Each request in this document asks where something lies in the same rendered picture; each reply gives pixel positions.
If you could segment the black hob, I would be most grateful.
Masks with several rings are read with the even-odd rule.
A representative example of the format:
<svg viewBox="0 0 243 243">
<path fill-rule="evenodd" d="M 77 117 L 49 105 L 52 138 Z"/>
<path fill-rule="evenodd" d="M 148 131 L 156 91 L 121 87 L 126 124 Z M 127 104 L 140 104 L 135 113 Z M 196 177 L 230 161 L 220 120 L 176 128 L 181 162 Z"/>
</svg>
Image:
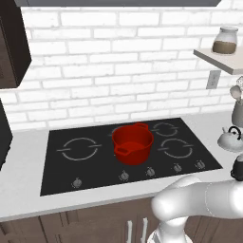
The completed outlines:
<svg viewBox="0 0 243 243">
<path fill-rule="evenodd" d="M 181 118 L 147 121 L 146 124 L 154 135 L 154 143 L 148 159 L 140 165 L 126 165 L 114 155 L 112 133 L 118 127 L 116 124 L 50 131 L 40 195 L 49 196 L 221 168 Z M 196 167 L 198 160 L 204 162 L 204 169 Z M 182 168 L 179 173 L 174 170 L 175 163 Z M 154 169 L 153 177 L 146 175 L 148 167 Z M 120 180 L 123 171 L 129 175 L 127 181 Z M 72 186 L 75 178 L 82 181 L 80 188 Z"/>
</svg>

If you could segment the black appliance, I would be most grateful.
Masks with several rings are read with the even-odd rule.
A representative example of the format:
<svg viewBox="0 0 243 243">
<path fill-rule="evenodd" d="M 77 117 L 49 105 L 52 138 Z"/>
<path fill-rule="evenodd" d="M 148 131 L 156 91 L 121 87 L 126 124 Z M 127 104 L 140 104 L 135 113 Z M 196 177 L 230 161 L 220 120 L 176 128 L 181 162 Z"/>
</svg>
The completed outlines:
<svg viewBox="0 0 243 243">
<path fill-rule="evenodd" d="M 6 162 L 6 157 L 10 150 L 12 133 L 2 101 L 0 100 L 0 170 Z"/>
</svg>

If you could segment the pale wall shelf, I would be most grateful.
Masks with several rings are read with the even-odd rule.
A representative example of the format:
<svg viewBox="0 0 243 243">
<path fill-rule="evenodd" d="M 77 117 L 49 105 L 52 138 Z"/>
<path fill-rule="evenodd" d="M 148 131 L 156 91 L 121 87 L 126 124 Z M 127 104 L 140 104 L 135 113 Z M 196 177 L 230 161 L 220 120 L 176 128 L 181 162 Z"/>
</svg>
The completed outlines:
<svg viewBox="0 0 243 243">
<path fill-rule="evenodd" d="M 209 48 L 195 49 L 194 54 L 228 74 L 243 74 L 243 47 L 238 47 L 234 55 L 220 55 L 213 53 Z"/>
</svg>

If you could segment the pale wooden spoon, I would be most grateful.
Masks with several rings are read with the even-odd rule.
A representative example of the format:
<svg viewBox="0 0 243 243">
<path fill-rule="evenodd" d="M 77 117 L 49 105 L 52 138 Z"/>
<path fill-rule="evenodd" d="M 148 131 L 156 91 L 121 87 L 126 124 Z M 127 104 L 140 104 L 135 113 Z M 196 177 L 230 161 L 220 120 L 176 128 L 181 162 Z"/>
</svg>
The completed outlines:
<svg viewBox="0 0 243 243">
<path fill-rule="evenodd" d="M 238 85 L 234 85 L 231 87 L 230 89 L 230 93 L 231 93 L 231 96 L 237 100 L 238 102 L 241 101 L 241 94 L 242 94 L 242 91 L 240 89 L 240 87 Z"/>
</svg>

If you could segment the grey extractor hood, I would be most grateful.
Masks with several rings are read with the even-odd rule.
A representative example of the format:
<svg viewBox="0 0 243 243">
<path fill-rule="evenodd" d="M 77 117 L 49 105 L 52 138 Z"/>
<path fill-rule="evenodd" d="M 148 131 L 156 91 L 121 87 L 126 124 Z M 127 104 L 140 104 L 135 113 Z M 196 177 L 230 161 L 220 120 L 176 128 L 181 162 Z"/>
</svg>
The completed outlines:
<svg viewBox="0 0 243 243">
<path fill-rule="evenodd" d="M 221 0 L 14 0 L 18 7 L 216 7 Z"/>
</svg>

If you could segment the dark brown cupboard door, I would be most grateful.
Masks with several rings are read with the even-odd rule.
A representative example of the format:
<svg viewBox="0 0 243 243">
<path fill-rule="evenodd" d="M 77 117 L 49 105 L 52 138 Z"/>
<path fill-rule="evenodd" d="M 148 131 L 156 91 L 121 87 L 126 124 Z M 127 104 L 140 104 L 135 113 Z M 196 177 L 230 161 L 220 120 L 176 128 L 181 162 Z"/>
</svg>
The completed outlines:
<svg viewBox="0 0 243 243">
<path fill-rule="evenodd" d="M 62 243 L 61 213 L 0 222 L 0 243 Z"/>
<path fill-rule="evenodd" d="M 66 214 L 68 243 L 126 243 L 127 221 L 132 220 L 132 243 L 136 213 L 126 203 L 69 211 Z"/>
<path fill-rule="evenodd" d="M 185 233 L 193 243 L 243 243 L 243 219 L 191 216 Z"/>
<path fill-rule="evenodd" d="M 142 233 L 142 219 L 144 217 L 148 218 L 148 227 L 146 233 L 146 242 L 149 235 L 157 228 L 159 225 L 159 220 L 154 216 L 151 207 L 151 197 L 143 198 L 138 201 L 138 216 L 137 216 L 137 233 L 136 233 L 136 243 L 140 243 L 141 233 Z"/>
</svg>

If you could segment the dark wall cupboard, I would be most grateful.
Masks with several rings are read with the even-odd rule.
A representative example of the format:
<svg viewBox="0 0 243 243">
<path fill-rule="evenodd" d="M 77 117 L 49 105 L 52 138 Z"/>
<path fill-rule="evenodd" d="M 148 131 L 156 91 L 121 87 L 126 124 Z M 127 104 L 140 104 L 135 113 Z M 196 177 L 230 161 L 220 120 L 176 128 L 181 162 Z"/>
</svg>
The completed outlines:
<svg viewBox="0 0 243 243">
<path fill-rule="evenodd" d="M 30 63 L 21 9 L 14 0 L 0 0 L 0 89 L 17 88 Z"/>
</svg>

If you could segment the glass jar with brown contents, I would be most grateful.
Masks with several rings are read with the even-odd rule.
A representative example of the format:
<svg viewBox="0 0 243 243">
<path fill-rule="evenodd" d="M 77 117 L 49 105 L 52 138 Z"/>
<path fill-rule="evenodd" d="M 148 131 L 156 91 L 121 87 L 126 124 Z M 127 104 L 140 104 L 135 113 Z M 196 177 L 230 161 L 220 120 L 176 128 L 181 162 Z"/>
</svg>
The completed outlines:
<svg viewBox="0 0 243 243">
<path fill-rule="evenodd" d="M 212 52 L 223 55 L 234 54 L 237 48 L 238 28 L 221 27 L 215 37 Z"/>
</svg>

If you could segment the grey wall socket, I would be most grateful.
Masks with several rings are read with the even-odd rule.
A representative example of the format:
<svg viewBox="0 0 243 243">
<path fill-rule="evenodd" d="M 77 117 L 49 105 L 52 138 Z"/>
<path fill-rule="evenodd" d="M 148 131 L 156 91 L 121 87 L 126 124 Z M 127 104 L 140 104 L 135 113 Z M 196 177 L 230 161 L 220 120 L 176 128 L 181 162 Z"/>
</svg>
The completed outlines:
<svg viewBox="0 0 243 243">
<path fill-rule="evenodd" d="M 216 89 L 217 88 L 220 74 L 221 74 L 220 70 L 211 70 L 210 71 L 210 74 L 208 77 L 208 82 L 206 85 L 207 89 Z"/>
</svg>

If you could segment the grey utensil pot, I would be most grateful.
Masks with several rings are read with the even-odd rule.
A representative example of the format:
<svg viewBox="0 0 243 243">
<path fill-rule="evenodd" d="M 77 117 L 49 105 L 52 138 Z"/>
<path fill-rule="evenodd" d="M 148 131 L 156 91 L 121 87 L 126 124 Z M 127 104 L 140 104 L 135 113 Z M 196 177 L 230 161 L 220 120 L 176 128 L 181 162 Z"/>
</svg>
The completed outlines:
<svg viewBox="0 0 243 243">
<path fill-rule="evenodd" d="M 232 113 L 232 124 L 243 128 L 243 104 L 236 102 Z"/>
</svg>

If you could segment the grey kitchen tool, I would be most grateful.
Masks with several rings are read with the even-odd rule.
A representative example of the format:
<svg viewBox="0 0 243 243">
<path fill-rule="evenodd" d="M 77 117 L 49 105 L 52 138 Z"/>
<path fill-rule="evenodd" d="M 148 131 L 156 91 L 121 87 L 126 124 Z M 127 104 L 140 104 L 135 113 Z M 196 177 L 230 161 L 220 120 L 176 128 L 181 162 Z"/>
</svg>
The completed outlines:
<svg viewBox="0 0 243 243">
<path fill-rule="evenodd" d="M 243 95 L 243 76 L 239 77 L 236 80 L 236 84 L 239 86 L 240 91 L 238 92 L 238 96 L 241 97 Z"/>
</svg>

